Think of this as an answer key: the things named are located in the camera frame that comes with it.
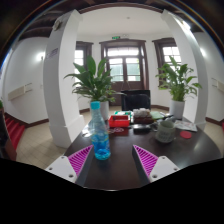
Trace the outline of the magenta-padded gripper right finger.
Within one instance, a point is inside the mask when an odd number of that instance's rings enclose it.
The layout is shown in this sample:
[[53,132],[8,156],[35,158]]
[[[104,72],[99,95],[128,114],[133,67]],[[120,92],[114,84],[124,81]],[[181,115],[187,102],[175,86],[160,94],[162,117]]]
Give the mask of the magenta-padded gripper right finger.
[[168,157],[159,156],[146,149],[133,145],[132,156],[135,161],[141,186],[148,185],[179,170]]

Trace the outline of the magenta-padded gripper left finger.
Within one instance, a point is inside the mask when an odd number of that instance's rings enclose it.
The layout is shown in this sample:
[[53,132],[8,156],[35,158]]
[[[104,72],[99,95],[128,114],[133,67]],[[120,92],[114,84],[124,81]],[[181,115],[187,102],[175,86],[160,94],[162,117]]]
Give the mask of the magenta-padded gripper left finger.
[[84,186],[94,155],[92,148],[93,146],[89,145],[70,156],[59,156],[46,168],[46,171],[79,186]]

